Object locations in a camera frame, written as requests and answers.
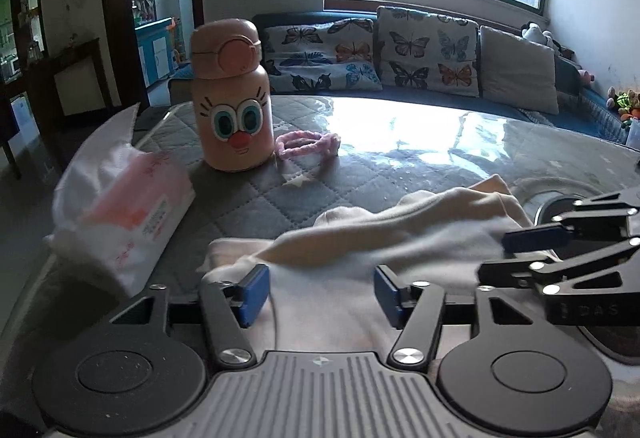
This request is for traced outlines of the white plush toy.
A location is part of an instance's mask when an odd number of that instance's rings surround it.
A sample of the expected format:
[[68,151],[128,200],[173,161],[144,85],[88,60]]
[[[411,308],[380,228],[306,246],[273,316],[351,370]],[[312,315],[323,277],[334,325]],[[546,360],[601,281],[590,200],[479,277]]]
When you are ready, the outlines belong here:
[[556,54],[560,53],[560,44],[556,42],[553,34],[548,30],[543,30],[538,24],[529,22],[523,26],[521,31],[522,37],[529,41],[541,44],[552,49]]

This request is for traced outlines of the dark wooden cabinet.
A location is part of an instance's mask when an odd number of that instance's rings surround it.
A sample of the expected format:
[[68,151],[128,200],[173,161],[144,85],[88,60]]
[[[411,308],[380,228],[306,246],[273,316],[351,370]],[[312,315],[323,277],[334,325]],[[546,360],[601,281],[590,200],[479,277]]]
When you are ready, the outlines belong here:
[[[34,115],[44,147],[56,169],[64,170],[88,137],[90,128],[115,110],[108,90],[100,40],[72,40],[61,53],[48,54],[43,34],[41,0],[8,0],[14,46],[17,54],[17,80],[8,84],[13,96],[26,98]],[[96,80],[98,103],[75,107],[66,113],[55,78],[85,65]]]

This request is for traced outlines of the pink cartoon water bottle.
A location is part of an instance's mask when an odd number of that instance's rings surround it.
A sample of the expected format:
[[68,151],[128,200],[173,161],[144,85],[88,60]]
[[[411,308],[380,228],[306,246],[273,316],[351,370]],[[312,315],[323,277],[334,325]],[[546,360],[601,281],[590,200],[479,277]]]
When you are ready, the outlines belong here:
[[274,150],[270,82],[256,26],[216,20],[193,31],[191,49],[191,94],[206,163],[235,172],[268,161]]

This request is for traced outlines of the white pink tissue pack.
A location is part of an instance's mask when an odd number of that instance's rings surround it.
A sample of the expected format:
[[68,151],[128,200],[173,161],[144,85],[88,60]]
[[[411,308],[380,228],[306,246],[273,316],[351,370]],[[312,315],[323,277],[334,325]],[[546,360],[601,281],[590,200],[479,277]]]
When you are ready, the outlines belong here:
[[82,143],[55,187],[56,256],[111,276],[140,293],[195,192],[186,167],[167,152],[131,144],[137,106],[117,113]]

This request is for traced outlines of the pink fluffy hair band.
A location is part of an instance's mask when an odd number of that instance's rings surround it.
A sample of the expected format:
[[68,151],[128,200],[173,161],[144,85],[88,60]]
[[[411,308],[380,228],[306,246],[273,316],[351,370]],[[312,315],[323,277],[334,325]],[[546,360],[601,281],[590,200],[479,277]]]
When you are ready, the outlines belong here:
[[340,150],[341,137],[336,133],[296,130],[279,135],[274,141],[277,158],[291,159],[307,155],[335,157]]

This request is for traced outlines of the middle butterfly cushion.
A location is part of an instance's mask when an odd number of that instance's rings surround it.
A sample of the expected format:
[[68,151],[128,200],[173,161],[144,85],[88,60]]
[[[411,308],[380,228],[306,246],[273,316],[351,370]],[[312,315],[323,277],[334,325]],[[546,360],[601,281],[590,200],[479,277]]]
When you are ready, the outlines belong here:
[[474,20],[380,6],[378,75],[386,86],[477,98]]

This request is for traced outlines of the green orange plush toys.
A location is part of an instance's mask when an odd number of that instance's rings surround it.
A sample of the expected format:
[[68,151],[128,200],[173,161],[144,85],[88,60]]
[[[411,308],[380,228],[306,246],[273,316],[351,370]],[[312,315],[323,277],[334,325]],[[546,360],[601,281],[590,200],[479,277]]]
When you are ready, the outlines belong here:
[[640,118],[640,94],[638,91],[629,89],[618,92],[610,86],[608,97],[606,98],[606,108],[620,116],[620,120],[626,121],[631,118]]

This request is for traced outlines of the left butterfly cushion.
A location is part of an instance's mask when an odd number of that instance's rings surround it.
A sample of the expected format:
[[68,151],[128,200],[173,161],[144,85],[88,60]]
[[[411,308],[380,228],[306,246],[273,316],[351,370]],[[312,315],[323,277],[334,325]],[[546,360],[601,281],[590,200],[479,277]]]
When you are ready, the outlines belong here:
[[266,28],[262,66],[271,91],[380,91],[382,83],[373,64],[373,31],[368,18]]

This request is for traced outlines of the plain beige cushion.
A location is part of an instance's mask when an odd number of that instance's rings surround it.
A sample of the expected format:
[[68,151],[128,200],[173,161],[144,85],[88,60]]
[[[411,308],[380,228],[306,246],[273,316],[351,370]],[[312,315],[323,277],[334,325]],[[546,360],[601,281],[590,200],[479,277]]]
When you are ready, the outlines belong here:
[[480,86],[488,101],[559,114],[554,52],[548,46],[482,26]]

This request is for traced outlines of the butterfly cushion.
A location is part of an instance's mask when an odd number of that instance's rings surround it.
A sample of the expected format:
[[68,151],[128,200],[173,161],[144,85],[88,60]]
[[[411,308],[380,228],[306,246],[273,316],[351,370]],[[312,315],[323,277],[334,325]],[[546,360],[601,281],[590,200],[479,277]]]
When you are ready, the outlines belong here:
[[373,31],[368,18],[266,28],[262,66],[271,91],[380,91],[382,83],[373,64]]
[[378,75],[386,86],[477,98],[474,20],[380,6]]

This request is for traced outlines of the cream knit garment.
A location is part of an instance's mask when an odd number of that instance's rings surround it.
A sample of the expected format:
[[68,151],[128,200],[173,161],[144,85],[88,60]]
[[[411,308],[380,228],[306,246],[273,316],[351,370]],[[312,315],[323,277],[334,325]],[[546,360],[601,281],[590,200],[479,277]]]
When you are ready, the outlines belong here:
[[239,281],[268,265],[270,296],[247,336],[266,351],[387,354],[397,333],[373,291],[374,270],[388,265],[401,280],[424,280],[470,297],[476,270],[502,255],[503,234],[532,221],[497,175],[442,193],[416,191],[371,213],[338,206],[309,228],[276,239],[225,237],[210,242],[207,282]]

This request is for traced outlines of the grey quilted star table cover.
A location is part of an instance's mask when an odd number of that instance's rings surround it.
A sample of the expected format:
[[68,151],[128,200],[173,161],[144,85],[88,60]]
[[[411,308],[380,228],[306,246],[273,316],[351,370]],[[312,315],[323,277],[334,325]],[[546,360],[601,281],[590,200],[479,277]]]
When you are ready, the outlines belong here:
[[416,191],[442,193],[497,175],[532,219],[554,194],[590,197],[639,182],[636,151],[526,121],[365,98],[277,96],[272,110],[277,133],[338,133],[338,154],[215,171],[204,161],[191,104],[173,109],[142,141],[143,150],[176,156],[195,191],[151,276],[172,294],[194,293],[215,239],[276,239],[338,206],[379,213]]

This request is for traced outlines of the translucent storage box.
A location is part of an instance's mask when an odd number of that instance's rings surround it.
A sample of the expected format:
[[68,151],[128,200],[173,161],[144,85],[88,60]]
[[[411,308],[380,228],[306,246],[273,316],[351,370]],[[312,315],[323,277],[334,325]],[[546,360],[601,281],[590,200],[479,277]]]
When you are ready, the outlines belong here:
[[636,151],[640,151],[640,120],[632,117],[629,120],[629,129],[626,145]]

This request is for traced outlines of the blue sofa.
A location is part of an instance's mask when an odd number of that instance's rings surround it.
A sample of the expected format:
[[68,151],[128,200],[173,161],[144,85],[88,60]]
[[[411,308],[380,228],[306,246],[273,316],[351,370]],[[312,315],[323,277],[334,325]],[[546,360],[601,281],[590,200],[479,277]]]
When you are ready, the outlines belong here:
[[[276,26],[312,26],[341,20],[376,20],[371,12],[329,10],[322,12],[295,12],[257,14],[252,18],[259,32]],[[484,98],[468,98],[430,90],[416,90],[384,86],[381,91],[346,91],[353,98],[379,98],[380,100],[425,104],[465,109],[479,113],[508,117],[531,123],[552,125],[570,131],[592,135],[617,144],[625,144],[628,131],[622,120],[605,106],[605,99],[579,83],[577,69],[564,58],[555,60],[555,76],[558,85],[559,112],[556,115],[526,112],[524,109],[487,101]]]

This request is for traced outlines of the blue cabinet in doorway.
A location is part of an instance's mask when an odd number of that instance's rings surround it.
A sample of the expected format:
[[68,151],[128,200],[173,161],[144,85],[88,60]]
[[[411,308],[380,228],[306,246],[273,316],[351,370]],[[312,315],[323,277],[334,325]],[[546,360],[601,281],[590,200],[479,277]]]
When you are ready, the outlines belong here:
[[175,72],[175,50],[172,33],[176,27],[172,17],[162,18],[134,28],[147,88]]

